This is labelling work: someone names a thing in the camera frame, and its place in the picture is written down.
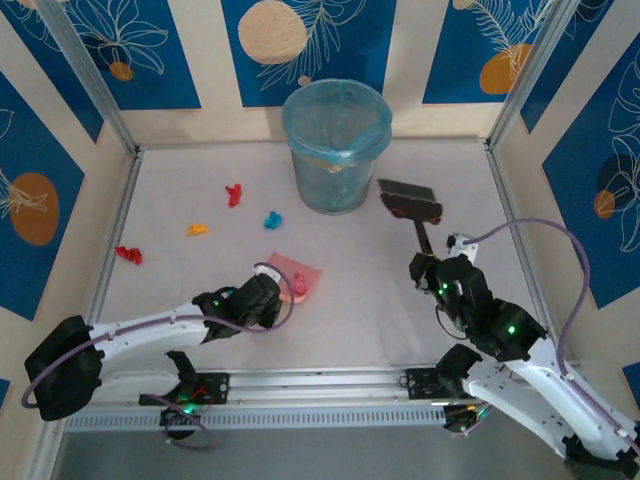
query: blue toy figure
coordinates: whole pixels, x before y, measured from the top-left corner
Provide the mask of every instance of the blue toy figure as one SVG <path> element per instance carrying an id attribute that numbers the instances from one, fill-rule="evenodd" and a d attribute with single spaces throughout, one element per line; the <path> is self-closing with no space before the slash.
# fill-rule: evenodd
<path id="1" fill-rule="evenodd" d="M 282 215 L 278 215 L 276 212 L 269 213 L 269 216 L 264 221 L 264 228 L 269 230 L 275 230 L 282 224 Z"/>

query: cable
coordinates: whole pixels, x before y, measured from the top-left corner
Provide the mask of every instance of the cable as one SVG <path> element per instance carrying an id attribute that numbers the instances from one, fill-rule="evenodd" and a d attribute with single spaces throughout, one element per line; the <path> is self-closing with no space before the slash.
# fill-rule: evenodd
<path id="1" fill-rule="evenodd" d="M 449 335 L 451 338 L 455 338 L 456 340 L 466 340 L 467 337 L 456 337 L 454 334 L 449 333 L 449 331 L 446 328 L 444 328 L 444 325 L 442 325 L 442 320 L 440 320 L 441 311 L 442 311 L 442 308 L 440 307 L 440 305 L 436 305 L 436 320 L 438 320 L 438 325 L 440 325 L 440 328 L 442 328 L 444 333 Z"/>
<path id="2" fill-rule="evenodd" d="M 609 412 L 607 412 L 604 408 L 602 408 L 602 406 L 591 395 L 589 395 L 589 393 L 585 391 L 585 389 L 582 388 L 582 386 L 578 384 L 578 382 L 576 382 L 573 378 L 571 378 L 571 376 L 568 376 L 569 370 L 567 369 L 567 365 L 564 359 L 564 350 L 567 343 L 569 330 L 571 329 L 573 322 L 578 316 L 578 311 L 580 310 L 580 307 L 582 307 L 582 304 L 584 303 L 584 300 L 587 297 L 587 292 L 589 291 L 589 285 L 591 283 L 591 265 L 589 264 L 589 258 L 587 257 L 587 252 L 585 251 L 582 243 L 580 243 L 580 240 L 578 240 L 578 238 L 573 233 L 571 233 L 568 229 L 566 229 L 559 223 L 553 222 L 551 220 L 546 220 L 544 218 L 529 217 L 529 218 L 516 218 L 516 219 L 510 220 L 506 223 L 503 223 L 502 225 L 497 226 L 493 230 L 488 231 L 484 235 L 481 235 L 477 238 L 465 240 L 463 245 L 480 243 L 483 240 L 486 240 L 487 238 L 492 237 L 493 235 L 495 235 L 496 233 L 498 233 L 499 231 L 507 227 L 511 227 L 517 224 L 524 224 L 524 223 L 536 223 L 539 225 L 546 225 L 548 227 L 552 227 L 552 228 L 555 228 L 556 230 L 561 231 L 567 237 L 569 237 L 569 239 L 571 240 L 571 243 L 573 244 L 574 248 L 578 252 L 580 265 L 582 266 L 582 271 L 584 273 L 584 280 L 582 282 L 582 289 L 580 290 L 580 295 L 578 295 L 578 299 L 576 300 L 576 303 L 573 306 L 571 313 L 569 314 L 569 318 L 567 319 L 567 322 L 565 323 L 562 329 L 562 332 L 560 333 L 560 339 L 558 340 L 558 346 L 556 348 L 556 359 L 558 361 L 558 367 L 560 368 L 560 372 L 562 373 L 565 380 L 569 383 L 569 385 L 571 385 L 575 389 L 578 395 L 582 397 L 582 399 L 591 408 L 596 410 L 598 413 L 600 413 L 600 415 L 602 415 L 602 417 L 604 417 L 604 419 L 609 423 L 609 425 L 611 425 L 615 429 L 616 433 L 619 432 L 620 430 L 624 430 L 622 428 L 622 425 L 620 425 L 617 422 L 617 420 L 609 414 Z M 625 442 L 640 457 L 640 446 L 634 440 L 632 440 L 628 435 L 624 437 L 621 435 L 621 438 L 623 438 Z"/>
<path id="3" fill-rule="evenodd" d="M 113 335 L 110 334 L 109 332 L 104 333 L 102 335 L 97 336 L 96 338 L 93 338 L 91 340 L 87 340 L 84 343 L 81 343 L 80 345 L 72 348 L 71 350 L 69 350 L 68 352 L 64 353 L 63 355 L 61 355 L 60 357 L 58 357 L 56 360 L 54 360 L 53 362 L 51 362 L 50 365 L 48 365 L 44 370 L 42 370 L 42 372 L 40 372 L 36 378 L 33 379 L 33 381 L 31 382 L 31 384 L 27 387 L 27 389 L 25 390 L 24 394 L 22 395 L 22 399 L 21 399 L 21 404 L 24 408 L 38 408 L 38 404 L 37 403 L 30 403 L 29 402 L 29 397 L 31 396 L 31 394 L 33 393 L 33 391 L 38 387 L 38 385 L 40 385 L 40 383 L 42 382 L 42 380 L 44 380 L 48 375 L 51 374 L 51 372 L 53 372 L 56 368 L 58 368 L 62 363 L 66 362 L 67 360 L 69 360 L 71 357 L 77 355 L 78 353 L 82 352 L 83 350 L 97 345 L 99 343 L 102 343 L 104 341 L 108 341 L 108 340 L 113 340 L 115 337 L 118 337 L 120 335 L 124 335 L 126 333 L 130 333 L 130 332 L 134 332 L 137 330 L 142 330 L 145 328 L 149 328 L 149 327 L 153 327 L 156 325 L 163 325 L 165 323 L 173 323 L 173 322 L 181 322 L 181 321 L 187 321 L 187 320 L 206 320 L 206 321 L 210 321 L 210 322 L 214 322 L 214 323 L 218 323 L 220 325 L 223 325 L 225 327 L 231 328 L 233 330 L 237 330 L 239 332 L 250 332 L 250 333 L 267 333 L 267 332 L 271 332 L 273 330 L 278 330 L 279 328 L 282 328 L 284 326 L 285 323 L 287 323 L 289 321 L 289 319 L 291 318 L 291 314 L 293 313 L 293 299 L 295 297 L 295 293 L 293 290 L 293 285 L 291 284 L 291 281 L 287 278 L 287 276 L 277 267 L 274 267 L 273 265 L 266 263 L 266 262 L 258 262 L 254 265 L 255 267 L 267 267 L 272 269 L 273 271 L 275 271 L 278 275 L 280 275 L 282 277 L 282 279 L 284 280 L 285 285 L 287 286 L 287 290 L 289 291 L 289 298 L 291 298 L 291 302 L 289 303 L 289 310 L 287 310 L 287 313 L 285 314 L 284 318 L 282 319 L 282 321 L 278 322 L 276 325 L 274 325 L 273 327 L 269 328 L 269 329 L 265 329 L 265 330 L 259 330 L 259 329 L 253 329 L 253 328 L 247 328 L 247 327 L 241 327 L 239 325 L 236 325 L 234 323 L 231 323 L 227 320 L 222 320 L 220 318 L 216 318 L 216 317 L 210 317 L 207 315 L 179 315 L 175 318 L 172 318 L 170 316 L 168 317 L 162 317 L 162 318 L 156 318 L 154 320 L 148 320 L 146 322 L 143 323 L 139 323 L 137 325 L 131 325 L 129 327 L 122 327 L 119 328 L 117 330 L 115 330 L 115 332 L 113 332 Z M 177 411 L 180 413 L 180 415 L 182 415 L 184 418 L 188 419 L 190 422 L 193 422 L 194 425 L 197 425 L 201 430 L 203 430 L 203 432 L 205 432 L 205 434 L 207 435 L 207 437 L 209 437 L 210 432 L 209 430 L 202 425 L 202 423 L 200 423 L 198 421 L 197 418 L 195 418 L 192 415 L 189 415 L 187 413 L 185 413 L 184 411 L 182 411 L 182 409 L 180 408 L 179 405 L 176 405 L 174 403 L 171 403 L 165 399 L 162 399 L 162 397 L 159 397 L 158 395 L 154 395 L 154 394 L 145 394 L 146 396 L 153 398 L 154 400 L 158 400 L 160 401 L 160 403 L 168 406 L 169 408 L 172 408 L 173 410 Z M 165 436 L 168 436 L 168 432 L 167 432 L 168 426 L 165 427 Z M 209 442 L 207 445 L 205 445 L 204 447 L 195 447 L 195 446 L 190 446 L 190 445 L 185 445 L 182 443 L 178 443 L 178 442 L 172 442 L 175 445 L 178 446 L 182 446 L 184 448 L 188 448 L 190 450 L 209 450 L 212 446 L 212 443 Z"/>

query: small plastic toy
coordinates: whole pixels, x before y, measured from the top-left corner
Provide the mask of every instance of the small plastic toy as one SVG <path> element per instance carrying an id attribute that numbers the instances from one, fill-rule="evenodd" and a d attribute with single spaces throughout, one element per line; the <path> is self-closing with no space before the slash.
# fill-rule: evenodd
<path id="1" fill-rule="evenodd" d="M 279 215 L 276 212 L 269 213 L 269 216 L 264 221 L 264 228 L 269 230 L 275 230 L 282 224 L 282 215 Z"/>
<path id="2" fill-rule="evenodd" d="M 229 206 L 235 207 L 240 203 L 240 197 L 242 196 L 242 185 L 236 183 L 233 187 L 224 187 L 229 194 Z"/>
<path id="3" fill-rule="evenodd" d="M 313 286 L 320 279 L 320 275 L 322 273 L 322 270 L 315 269 L 309 265 L 305 265 L 304 263 L 300 263 L 276 252 L 273 252 L 273 255 L 271 255 L 271 258 L 269 258 L 267 263 L 279 268 L 287 278 L 291 279 L 294 295 L 293 301 L 295 303 L 301 303 L 309 295 Z M 280 300 L 291 303 L 289 290 L 287 289 L 284 280 L 280 280 L 279 286 Z"/>
<path id="4" fill-rule="evenodd" d="M 135 263 L 136 265 L 142 265 L 142 252 L 139 248 L 126 248 L 126 247 L 116 247 L 116 253 L 119 257 L 128 260 L 129 262 Z"/>
<path id="5" fill-rule="evenodd" d="M 209 233 L 209 227 L 203 223 L 194 223 L 193 225 L 189 225 L 189 228 L 187 229 L 187 235 L 189 237 L 202 235 L 204 233 Z"/>

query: trash can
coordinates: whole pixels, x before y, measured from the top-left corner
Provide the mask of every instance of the trash can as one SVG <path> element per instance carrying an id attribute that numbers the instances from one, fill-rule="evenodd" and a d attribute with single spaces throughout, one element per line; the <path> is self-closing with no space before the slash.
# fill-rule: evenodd
<path id="1" fill-rule="evenodd" d="M 382 95 L 353 80 L 319 80 L 289 96 L 282 125 L 302 201 L 329 215 L 362 205 L 391 120 Z"/>

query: white table surface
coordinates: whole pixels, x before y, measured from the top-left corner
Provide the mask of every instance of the white table surface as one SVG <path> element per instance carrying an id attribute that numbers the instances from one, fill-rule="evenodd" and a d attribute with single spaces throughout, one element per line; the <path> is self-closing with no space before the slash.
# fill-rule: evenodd
<path id="1" fill-rule="evenodd" d="M 196 368 L 358 368 L 431 364 L 455 343 L 438 326 L 434 301 L 414 289 L 409 262 L 419 250 L 412 222 L 394 218 L 377 178 L 431 187 L 443 204 L 427 225 L 436 253 L 449 233 L 479 235 L 505 221 L 480 143 L 394 140 L 379 159 L 369 197 L 342 216 L 324 216 L 299 199 L 288 148 L 221 144 L 144 154 L 121 244 L 144 264 L 116 259 L 100 318 L 117 321 L 171 309 L 205 291 L 240 286 L 273 251 L 320 267 L 322 277 L 290 323 L 273 334 L 242 333 L 185 349 Z M 240 206 L 225 185 L 241 183 Z M 265 230 L 269 211 L 283 225 Z M 187 237 L 190 224 L 209 234 Z M 533 314 L 508 231 L 483 242 L 476 265 L 494 295 Z M 445 325 L 455 332 L 446 316 Z"/>

